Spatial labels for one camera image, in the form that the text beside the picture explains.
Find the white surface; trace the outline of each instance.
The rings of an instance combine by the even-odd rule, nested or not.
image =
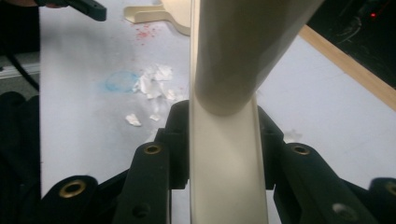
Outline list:
[[[169,65],[173,80],[163,85],[176,95],[189,93],[189,39],[169,22],[131,26],[122,18],[124,7],[150,1],[100,2],[108,8],[105,22],[72,8],[40,11],[43,193],[70,175],[103,182],[118,174],[164,126],[173,101],[110,91],[112,74],[141,76],[155,64]],[[257,100],[287,136],[316,148],[341,177],[367,188],[376,176],[396,176],[396,113],[301,38],[264,81]],[[154,108],[161,112],[158,122],[149,119]],[[142,127],[128,124],[131,113]],[[190,222],[188,195],[188,187],[173,193],[173,223]],[[278,223],[271,198],[269,220]]]

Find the pink stain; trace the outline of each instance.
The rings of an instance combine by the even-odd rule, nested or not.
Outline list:
[[[149,37],[155,37],[156,35],[156,30],[155,28],[150,27],[150,23],[145,23],[143,27],[136,28],[137,34],[136,34],[136,39],[137,40],[143,40],[147,39]]]

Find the wooden edge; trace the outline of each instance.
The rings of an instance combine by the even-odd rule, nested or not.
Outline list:
[[[370,91],[378,99],[396,111],[396,90],[391,86],[346,55],[310,27],[304,26],[299,35],[350,77],[359,82],[366,90]]]

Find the black mount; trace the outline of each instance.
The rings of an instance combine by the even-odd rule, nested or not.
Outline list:
[[[259,109],[267,190],[274,190],[282,223],[396,223],[396,179],[362,189],[341,178],[304,144],[283,133]],[[164,129],[140,146],[131,168],[101,185],[76,175],[56,184],[40,204],[38,223],[171,222],[172,189],[189,179],[189,102],[172,106]]]
[[[105,21],[107,9],[94,0],[35,0],[38,6],[55,4],[59,7],[73,7],[82,14],[91,17],[96,21]]]

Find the torn paper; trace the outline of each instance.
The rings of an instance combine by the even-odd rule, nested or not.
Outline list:
[[[157,71],[154,74],[154,79],[157,81],[170,81],[172,80],[172,67],[167,65],[157,65]]]
[[[153,119],[153,120],[155,120],[155,121],[158,121],[158,120],[161,119],[160,115],[151,115],[149,118],[150,118],[150,119]]]
[[[162,95],[160,84],[153,80],[149,74],[144,74],[139,79],[139,88],[147,95],[148,99],[154,99]]]
[[[128,116],[125,117],[125,119],[132,125],[134,125],[135,127],[140,127],[142,126],[142,123],[140,123],[139,119],[137,118],[137,116],[135,114],[130,114]]]
[[[163,83],[160,83],[160,89],[161,89],[161,92],[163,93],[163,96],[164,96],[166,99],[171,100],[171,101],[175,101],[176,95],[175,95],[175,92],[174,92],[174,91],[172,91],[172,90],[167,90],[167,89],[165,88],[165,86],[163,85]]]

